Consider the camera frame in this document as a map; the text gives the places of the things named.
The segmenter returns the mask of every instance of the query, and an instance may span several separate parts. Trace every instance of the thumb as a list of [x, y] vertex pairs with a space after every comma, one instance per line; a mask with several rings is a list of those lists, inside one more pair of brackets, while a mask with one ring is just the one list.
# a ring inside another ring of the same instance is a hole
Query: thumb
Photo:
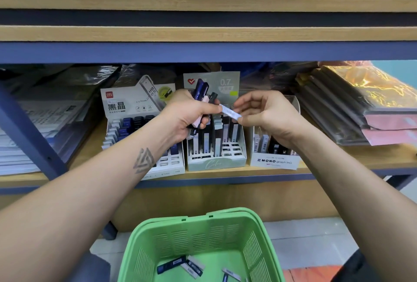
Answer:
[[200, 113], [201, 114], [217, 114], [221, 113], [222, 107], [220, 105], [211, 104], [207, 102], [200, 103]]
[[238, 118], [237, 122], [242, 126], [261, 126], [261, 115], [243, 115]]

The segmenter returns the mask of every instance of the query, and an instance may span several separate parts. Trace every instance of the tattoo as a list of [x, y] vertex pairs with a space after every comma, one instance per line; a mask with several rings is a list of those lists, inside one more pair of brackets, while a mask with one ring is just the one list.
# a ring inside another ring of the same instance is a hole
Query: tattoo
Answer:
[[153, 165], [154, 156], [152, 156], [151, 151], [149, 148], [146, 148], [146, 150], [142, 148], [133, 169], [136, 169], [135, 174], [138, 174], [141, 172], [147, 172]]

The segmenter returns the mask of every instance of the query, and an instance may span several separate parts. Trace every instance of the hand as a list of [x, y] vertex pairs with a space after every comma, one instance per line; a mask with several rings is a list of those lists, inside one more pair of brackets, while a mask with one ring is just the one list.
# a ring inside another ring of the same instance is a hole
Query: hand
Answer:
[[[180, 89], [174, 92], [170, 101], [159, 116], [165, 117], [167, 128], [172, 130], [174, 142], [179, 143], [188, 136], [188, 128], [200, 115], [216, 114], [222, 111], [219, 101], [216, 104], [200, 102], [193, 99], [188, 90]], [[200, 129], [204, 129], [209, 118], [201, 119]]]
[[302, 117], [279, 91], [251, 91], [234, 103], [235, 112], [243, 126], [260, 126], [288, 148], [295, 139], [313, 126]]

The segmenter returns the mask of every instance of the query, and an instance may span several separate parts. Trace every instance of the forearm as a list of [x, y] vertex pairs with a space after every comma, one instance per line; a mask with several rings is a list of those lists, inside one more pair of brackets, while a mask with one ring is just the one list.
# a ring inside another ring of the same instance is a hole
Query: forearm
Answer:
[[1, 211], [0, 280], [57, 281], [68, 274], [123, 198], [171, 146], [168, 134], [157, 116]]
[[370, 264], [387, 281], [417, 277], [417, 206], [316, 128], [296, 141]]

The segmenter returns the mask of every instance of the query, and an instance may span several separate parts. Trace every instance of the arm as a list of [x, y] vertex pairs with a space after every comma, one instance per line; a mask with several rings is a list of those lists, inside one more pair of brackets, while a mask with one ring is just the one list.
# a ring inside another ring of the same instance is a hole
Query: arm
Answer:
[[300, 154], [383, 280], [416, 279], [417, 204], [345, 153], [279, 92], [250, 92], [235, 111], [242, 125], [261, 126]]
[[221, 111], [184, 90], [171, 101], [128, 138], [0, 211], [0, 281], [64, 279], [128, 192], [165, 150], [185, 139], [187, 125]]

